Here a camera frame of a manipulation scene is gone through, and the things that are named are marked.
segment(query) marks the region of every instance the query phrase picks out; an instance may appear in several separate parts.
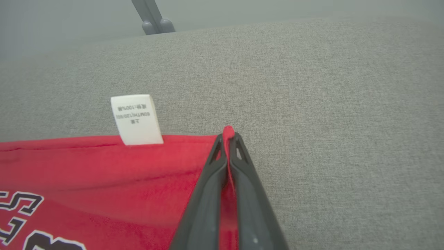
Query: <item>printed lettering on shirt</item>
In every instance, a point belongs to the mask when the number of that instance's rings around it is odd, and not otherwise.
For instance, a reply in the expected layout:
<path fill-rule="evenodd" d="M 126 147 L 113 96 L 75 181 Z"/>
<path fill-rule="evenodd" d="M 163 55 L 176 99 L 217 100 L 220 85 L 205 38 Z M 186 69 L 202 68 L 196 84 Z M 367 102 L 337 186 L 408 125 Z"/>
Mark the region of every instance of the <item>printed lettering on shirt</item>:
<path fill-rule="evenodd" d="M 5 231 L 0 228 L 0 240 L 2 241 L 2 244 L 5 246 L 9 245 L 9 243 L 11 243 L 15 236 L 20 232 L 20 229 L 22 229 L 25 223 L 25 219 L 12 217 L 8 223 L 8 225 L 11 227 L 9 231 Z"/>
<path fill-rule="evenodd" d="M 9 192 L 0 191 L 0 198 L 7 198 L 8 195 Z M 28 206 L 22 206 L 18 213 L 31 216 L 42 203 L 44 198 L 43 196 L 33 193 L 15 192 L 9 202 L 0 202 L 0 210 L 13 211 L 17 208 L 21 200 L 31 201 L 31 204 Z"/>
<path fill-rule="evenodd" d="M 86 250 L 85 245 L 62 237 L 54 238 L 52 234 L 34 230 L 26 237 L 23 250 Z"/>

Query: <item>red cloth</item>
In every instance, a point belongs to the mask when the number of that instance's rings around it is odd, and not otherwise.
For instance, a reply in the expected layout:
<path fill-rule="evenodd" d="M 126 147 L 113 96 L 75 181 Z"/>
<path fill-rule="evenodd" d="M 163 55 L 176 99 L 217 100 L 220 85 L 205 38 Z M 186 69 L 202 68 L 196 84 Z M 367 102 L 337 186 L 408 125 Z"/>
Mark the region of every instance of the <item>red cloth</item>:
<path fill-rule="evenodd" d="M 225 141 L 234 135 L 232 128 L 224 133 Z M 215 138 L 166 135 L 164 144 L 139 146 L 118 136 L 0 143 L 0 249 L 168 249 Z M 232 188 L 222 192 L 224 250 L 237 249 Z"/>

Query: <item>care label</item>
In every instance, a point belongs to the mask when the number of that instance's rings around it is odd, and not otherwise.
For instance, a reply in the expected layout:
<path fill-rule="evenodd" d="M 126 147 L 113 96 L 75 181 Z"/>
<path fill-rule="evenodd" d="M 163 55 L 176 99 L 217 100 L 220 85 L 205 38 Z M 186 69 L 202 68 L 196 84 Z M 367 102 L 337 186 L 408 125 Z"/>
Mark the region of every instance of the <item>care label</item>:
<path fill-rule="evenodd" d="M 111 97 L 111 107 L 125 145 L 163 143 L 156 109 L 150 95 Z"/>

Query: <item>gray textured cloth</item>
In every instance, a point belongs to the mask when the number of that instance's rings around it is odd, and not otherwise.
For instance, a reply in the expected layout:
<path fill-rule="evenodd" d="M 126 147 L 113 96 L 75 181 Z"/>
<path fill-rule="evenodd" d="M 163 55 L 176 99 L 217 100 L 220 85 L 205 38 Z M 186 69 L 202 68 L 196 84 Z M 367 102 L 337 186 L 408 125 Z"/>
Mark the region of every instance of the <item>gray textured cloth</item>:
<path fill-rule="evenodd" d="M 305 20 L 144 36 L 0 65 L 0 140 L 118 134 L 149 93 L 165 134 L 244 138 L 292 249 L 442 249 L 444 31 Z"/>

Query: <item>clothing label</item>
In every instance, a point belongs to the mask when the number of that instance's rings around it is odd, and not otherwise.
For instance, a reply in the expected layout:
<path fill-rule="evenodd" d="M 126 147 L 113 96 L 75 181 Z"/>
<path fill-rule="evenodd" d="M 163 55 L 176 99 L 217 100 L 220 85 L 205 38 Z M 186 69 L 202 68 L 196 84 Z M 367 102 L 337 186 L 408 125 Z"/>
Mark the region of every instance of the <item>clothing label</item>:
<path fill-rule="evenodd" d="M 125 145 L 163 143 L 156 109 L 150 95 L 111 97 L 111 107 Z"/>

